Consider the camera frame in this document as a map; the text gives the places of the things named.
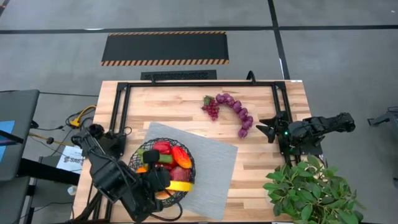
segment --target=potted plant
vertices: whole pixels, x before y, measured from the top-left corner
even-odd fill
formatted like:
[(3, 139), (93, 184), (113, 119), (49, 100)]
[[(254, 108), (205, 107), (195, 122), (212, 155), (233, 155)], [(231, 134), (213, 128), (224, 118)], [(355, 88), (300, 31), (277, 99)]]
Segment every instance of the potted plant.
[(356, 190), (335, 175), (333, 167), (321, 166), (315, 156), (297, 166), (279, 166), (267, 175), (272, 183), (264, 184), (274, 204), (274, 215), (290, 215), (298, 224), (357, 224), (363, 215), (353, 210), (357, 205)]

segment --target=gray cloth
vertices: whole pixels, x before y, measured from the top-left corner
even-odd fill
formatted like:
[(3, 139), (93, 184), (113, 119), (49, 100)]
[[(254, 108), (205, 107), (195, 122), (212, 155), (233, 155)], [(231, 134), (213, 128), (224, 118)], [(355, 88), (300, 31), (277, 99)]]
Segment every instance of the gray cloth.
[(195, 185), (181, 200), (183, 208), (215, 220), (223, 219), (238, 148), (152, 122), (145, 142), (154, 138), (177, 140), (195, 160)]

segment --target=gray concrete floor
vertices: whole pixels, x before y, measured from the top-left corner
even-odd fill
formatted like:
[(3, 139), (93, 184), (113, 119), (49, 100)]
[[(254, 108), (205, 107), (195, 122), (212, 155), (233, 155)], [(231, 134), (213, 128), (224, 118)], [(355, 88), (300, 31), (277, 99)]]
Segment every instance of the gray concrete floor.
[[(389, 25), (398, 22), (395, 0), (275, 0), (280, 26)], [(11, 0), (0, 30), (88, 29), (185, 26), (270, 26), (267, 1), (260, 0)], [(97, 95), (103, 80), (138, 80), (141, 72), (217, 69), (220, 79), (282, 79), (273, 31), (228, 32), (230, 64), (186, 67), (101, 67), (107, 34), (0, 35), (0, 91), (40, 91)], [(398, 30), (282, 31), (292, 79), (303, 80), (314, 116), (353, 115), (353, 133), (331, 133), (323, 141), (329, 164), (358, 190), (367, 206), (365, 221), (396, 223), (397, 136), (389, 124), (368, 126), (388, 106), (398, 106)], [(41, 95), (35, 120), (43, 128), (65, 118), (95, 97)], [(38, 132), (63, 139), (68, 130)], [(24, 157), (52, 151), (29, 140)], [(63, 222), (70, 205), (51, 205), (34, 223)]]

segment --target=fruit basket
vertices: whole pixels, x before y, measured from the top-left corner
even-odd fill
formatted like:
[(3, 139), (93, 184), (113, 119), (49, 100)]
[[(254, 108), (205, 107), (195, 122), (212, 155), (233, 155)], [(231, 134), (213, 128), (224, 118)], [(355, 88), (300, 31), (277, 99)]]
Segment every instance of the fruit basket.
[[(192, 162), (192, 167), (190, 168), (189, 182), (194, 184), (195, 183), (195, 162), (194, 162), (193, 157), (192, 157), (190, 151), (188, 150), (188, 148), (186, 146), (184, 146), (182, 143), (178, 142), (177, 140), (169, 139), (169, 138), (156, 138), (156, 139), (152, 139), (152, 140), (145, 142), (144, 144), (142, 144), (139, 147), (139, 149), (143, 149), (145, 151), (152, 150), (152, 149), (154, 149), (154, 144), (157, 141), (168, 141), (170, 143), (171, 147), (179, 146), (188, 154), (188, 156)], [(136, 170), (138, 170), (138, 168), (142, 167), (143, 165), (144, 165), (144, 163), (141, 160), (141, 156), (135, 152), (130, 158), (129, 167), (135, 172)], [(168, 196), (165, 199), (161, 199), (161, 198), (159, 199), (162, 202), (164, 208), (170, 207), (173, 204), (181, 201), (181, 199), (183, 199), (186, 196), (186, 194), (188, 193), (188, 192), (182, 192), (182, 191), (173, 191), (173, 192), (174, 192), (174, 193), (172, 193), (173, 198)]]

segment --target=butcher block tabletop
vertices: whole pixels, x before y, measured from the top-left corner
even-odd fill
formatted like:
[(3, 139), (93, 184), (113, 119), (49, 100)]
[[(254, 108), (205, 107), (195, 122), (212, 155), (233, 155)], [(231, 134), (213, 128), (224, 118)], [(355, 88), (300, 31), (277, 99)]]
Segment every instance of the butcher block tabletop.
[[(301, 81), (285, 81), (285, 83), (293, 120), (311, 117), (303, 83)], [(117, 84), (118, 81), (103, 82), (99, 94), (94, 123), (102, 125), (105, 131), (108, 130), (111, 121)], [(229, 93), (235, 100), (240, 100), (243, 107), (248, 109), (249, 115), (253, 116), (253, 128), (249, 130), (244, 139), (238, 138), (241, 121), (233, 110), (226, 106), (220, 106), (218, 119), (212, 121), (210, 116), (201, 109), (205, 95), (216, 96), (219, 93)], [(118, 130), (119, 127), (118, 121), (121, 118), (123, 99), (124, 92), (121, 95), (115, 130)], [(283, 110), (281, 92), (279, 92), (279, 100)], [(262, 188), (266, 182), (271, 181), (266, 179), (266, 175), (285, 163), (279, 154), (277, 142), (268, 143), (267, 137), (255, 128), (255, 125), (261, 124), (259, 119), (273, 116), (275, 116), (275, 106), (269, 86), (132, 87), (126, 120), (126, 127), (131, 127), (132, 133), (127, 136), (125, 152), (121, 159), (127, 164), (129, 163), (131, 155), (143, 143), (152, 121), (232, 144), (238, 147), (238, 153), (229, 186), (224, 219), (221, 222), (289, 221), (288, 215), (274, 216), (271, 199), (267, 196), (267, 191)], [(90, 166), (89, 160), (86, 159), (83, 163), (73, 204), (75, 216), (78, 216), (86, 207), (91, 185)], [(91, 197), (95, 192), (96, 190), (93, 188)], [(99, 218), (104, 218), (105, 208), (106, 199), (103, 198)], [(178, 212), (178, 207), (174, 205), (157, 215), (173, 218), (178, 215)], [(111, 222), (131, 221), (122, 204), (116, 202), (113, 205)], [(149, 217), (146, 222), (159, 221)], [(220, 222), (220, 220), (212, 220), (184, 210), (178, 222)]]

